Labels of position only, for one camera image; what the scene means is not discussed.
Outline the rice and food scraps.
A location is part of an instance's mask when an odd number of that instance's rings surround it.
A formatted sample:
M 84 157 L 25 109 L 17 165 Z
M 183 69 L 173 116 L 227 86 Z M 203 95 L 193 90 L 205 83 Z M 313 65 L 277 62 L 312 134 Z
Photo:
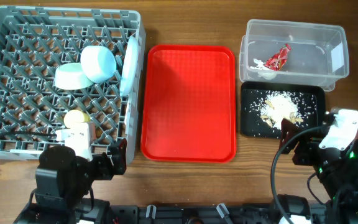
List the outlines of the rice and food scraps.
M 244 94 L 246 135 L 279 138 L 283 118 L 299 128 L 317 123 L 314 94 L 273 90 L 246 90 Z

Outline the yellow plastic cup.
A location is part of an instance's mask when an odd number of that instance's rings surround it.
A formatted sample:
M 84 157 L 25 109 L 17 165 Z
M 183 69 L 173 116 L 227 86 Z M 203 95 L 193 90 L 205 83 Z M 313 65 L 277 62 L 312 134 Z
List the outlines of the yellow plastic cup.
M 80 110 L 70 110 L 63 118 L 66 128 L 71 128 L 77 123 L 86 123 L 90 120 L 90 116 Z

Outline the red snack wrapper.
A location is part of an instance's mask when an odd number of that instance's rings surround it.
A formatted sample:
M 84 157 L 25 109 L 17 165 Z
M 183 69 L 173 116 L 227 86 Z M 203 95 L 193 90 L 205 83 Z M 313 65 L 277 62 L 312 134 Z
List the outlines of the red snack wrapper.
M 290 51 L 291 47 L 288 44 L 285 44 L 277 53 L 264 63 L 264 67 L 273 71 L 280 70 L 286 64 Z

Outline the white paper napkin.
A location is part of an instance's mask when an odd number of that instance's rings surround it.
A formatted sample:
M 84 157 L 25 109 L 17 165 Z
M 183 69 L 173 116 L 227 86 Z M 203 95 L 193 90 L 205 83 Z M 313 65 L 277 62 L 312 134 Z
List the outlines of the white paper napkin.
M 255 63 L 255 65 L 250 66 L 250 68 L 257 70 L 259 77 L 262 77 L 266 80 L 272 80 L 277 76 L 275 73 L 272 73 L 272 69 L 265 66 L 265 63 L 263 61 L 254 58 L 253 62 Z

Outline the green plastic saucer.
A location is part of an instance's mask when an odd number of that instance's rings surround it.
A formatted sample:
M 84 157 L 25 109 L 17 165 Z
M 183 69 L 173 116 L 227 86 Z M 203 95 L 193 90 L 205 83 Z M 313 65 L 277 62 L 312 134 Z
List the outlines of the green plastic saucer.
M 94 83 L 85 75 L 81 63 L 66 63 L 57 67 L 54 84 L 63 90 L 79 90 Z

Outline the light blue round plate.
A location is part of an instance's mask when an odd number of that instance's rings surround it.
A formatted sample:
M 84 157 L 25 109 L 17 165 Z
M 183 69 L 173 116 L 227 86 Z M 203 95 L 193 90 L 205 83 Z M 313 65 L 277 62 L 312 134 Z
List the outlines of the light blue round plate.
M 135 79 L 137 70 L 137 61 L 139 58 L 139 44 L 133 36 L 127 42 L 126 54 L 124 57 L 124 65 L 122 68 L 121 83 L 119 93 L 120 96 L 128 95 Z

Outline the light blue plastic bowl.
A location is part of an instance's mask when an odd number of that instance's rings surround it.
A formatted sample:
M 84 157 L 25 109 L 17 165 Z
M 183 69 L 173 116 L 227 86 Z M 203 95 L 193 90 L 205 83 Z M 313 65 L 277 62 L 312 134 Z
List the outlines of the light blue plastic bowl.
M 85 47 L 81 52 L 80 63 L 85 75 L 94 83 L 102 83 L 112 78 L 117 69 L 114 55 L 103 46 Z

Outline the white plastic fork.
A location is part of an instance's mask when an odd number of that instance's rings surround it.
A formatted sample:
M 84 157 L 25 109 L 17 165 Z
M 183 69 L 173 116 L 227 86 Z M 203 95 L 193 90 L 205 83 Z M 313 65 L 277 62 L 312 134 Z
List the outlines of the white plastic fork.
M 133 121 L 131 118 L 131 113 L 132 113 L 132 100 L 128 99 L 127 105 L 126 105 L 126 113 L 125 113 L 125 117 L 124 117 L 124 124 L 126 126 L 125 134 L 127 136 L 132 133 L 132 129 L 133 129 Z

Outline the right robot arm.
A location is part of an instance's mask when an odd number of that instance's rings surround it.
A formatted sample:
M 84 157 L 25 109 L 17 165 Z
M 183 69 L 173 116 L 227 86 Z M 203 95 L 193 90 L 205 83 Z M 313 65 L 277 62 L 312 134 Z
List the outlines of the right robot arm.
M 270 184 L 280 221 L 313 222 L 310 207 L 291 195 L 279 195 L 275 186 L 275 169 L 282 154 L 294 152 L 293 163 L 311 166 L 323 185 L 329 201 L 324 203 L 323 223 L 358 223 L 358 111 L 335 108 L 321 125 L 301 129 L 288 119 L 281 122 L 281 142 L 273 159 Z

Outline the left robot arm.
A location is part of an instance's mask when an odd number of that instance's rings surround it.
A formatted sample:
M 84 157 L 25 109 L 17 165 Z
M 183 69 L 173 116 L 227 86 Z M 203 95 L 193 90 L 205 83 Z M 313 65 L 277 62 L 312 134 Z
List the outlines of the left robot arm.
M 35 171 L 37 187 L 14 223 L 119 223 L 110 203 L 94 198 L 92 184 L 125 173 L 126 147 L 122 139 L 90 161 L 70 147 L 46 149 Z

